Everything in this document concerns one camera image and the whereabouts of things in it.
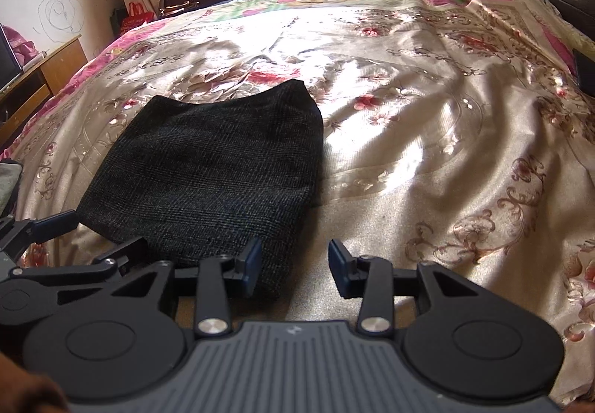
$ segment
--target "bed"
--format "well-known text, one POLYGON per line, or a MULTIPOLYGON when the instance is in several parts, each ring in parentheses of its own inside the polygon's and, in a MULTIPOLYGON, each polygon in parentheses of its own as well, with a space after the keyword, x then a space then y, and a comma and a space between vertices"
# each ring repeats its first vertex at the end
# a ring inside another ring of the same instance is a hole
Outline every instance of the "bed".
MULTIPOLYGON (((435 260, 558 330, 552 398, 566 403, 595 377, 595 102, 572 48, 595 57, 544 0, 242 0, 159 20, 87 64, 4 152, 25 167, 17 218, 76 208, 153 96, 221 102, 301 79, 324 119, 319 194, 282 299, 244 314, 355 320, 328 272, 333 237, 395 266, 435 260)), ((81 225, 23 261, 110 246, 81 225)), ((396 308, 411 320, 409 299, 396 308)))

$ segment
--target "brown object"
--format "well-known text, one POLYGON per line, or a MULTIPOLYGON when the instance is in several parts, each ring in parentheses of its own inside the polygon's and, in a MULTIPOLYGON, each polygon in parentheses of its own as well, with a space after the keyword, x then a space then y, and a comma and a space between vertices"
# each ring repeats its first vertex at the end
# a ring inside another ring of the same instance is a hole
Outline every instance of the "brown object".
POLYGON ((200 8, 200 4, 197 1, 185 1, 181 5, 174 5, 171 7, 165 7, 159 9, 159 17, 160 18, 167 18, 173 17, 175 15, 179 15, 181 13, 191 12, 200 8))
POLYGON ((0 91, 0 146, 22 129, 29 117, 87 63, 80 35, 69 40, 0 91))
POLYGON ((595 413, 595 403, 571 403, 564 413, 595 413))
POLYGON ((19 128, 19 126, 37 109, 50 92, 48 86, 43 84, 25 103, 18 108, 10 119, 0 128, 0 143, 5 143, 10 136, 19 128))
POLYGON ((0 353, 0 413, 65 413, 66 398, 46 376, 30 374, 0 353))
POLYGON ((78 38, 61 46, 46 57, 40 66, 52 95, 60 92, 70 78, 87 63, 78 38))

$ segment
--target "silver bolt head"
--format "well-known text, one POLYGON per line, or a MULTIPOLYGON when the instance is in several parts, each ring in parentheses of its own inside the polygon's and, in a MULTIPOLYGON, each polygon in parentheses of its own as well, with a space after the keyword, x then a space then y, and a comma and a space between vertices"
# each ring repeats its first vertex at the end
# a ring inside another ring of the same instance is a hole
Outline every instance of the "silver bolt head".
POLYGON ((203 319, 198 323, 198 329, 205 334, 221 334, 227 329, 227 323, 223 319, 203 319))
POLYGON ((368 333, 383 333, 389 329, 390 323, 384 317, 368 317, 360 326, 368 333))

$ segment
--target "dark tweed fabric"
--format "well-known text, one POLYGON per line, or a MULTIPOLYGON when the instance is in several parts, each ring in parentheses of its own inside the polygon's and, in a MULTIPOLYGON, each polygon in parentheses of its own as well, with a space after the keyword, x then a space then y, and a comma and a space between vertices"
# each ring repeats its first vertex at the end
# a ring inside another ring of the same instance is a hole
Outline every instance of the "dark tweed fabric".
POLYGON ((193 105, 154 97, 108 152, 79 206, 116 243, 196 265, 263 240, 260 292, 278 296, 315 189, 322 117, 303 82, 193 105))

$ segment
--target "wooden cabinet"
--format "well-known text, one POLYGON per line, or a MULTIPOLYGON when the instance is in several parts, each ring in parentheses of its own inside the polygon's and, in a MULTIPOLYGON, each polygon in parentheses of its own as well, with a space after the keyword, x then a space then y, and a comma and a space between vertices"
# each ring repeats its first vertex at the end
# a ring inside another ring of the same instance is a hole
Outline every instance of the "wooden cabinet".
POLYGON ((87 63, 79 37, 60 46, 0 91, 1 148, 8 147, 32 114, 87 63))

